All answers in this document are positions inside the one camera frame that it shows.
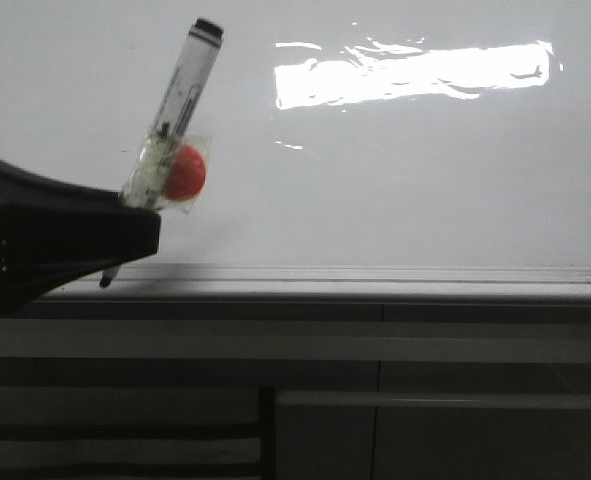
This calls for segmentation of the black marker-holding gripper finger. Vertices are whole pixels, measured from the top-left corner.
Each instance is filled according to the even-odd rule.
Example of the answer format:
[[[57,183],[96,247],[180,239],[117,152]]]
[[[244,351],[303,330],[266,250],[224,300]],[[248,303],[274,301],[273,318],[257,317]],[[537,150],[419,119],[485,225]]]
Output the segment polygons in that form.
[[[45,178],[0,160],[0,316],[97,271],[154,255],[158,214],[117,193]]]

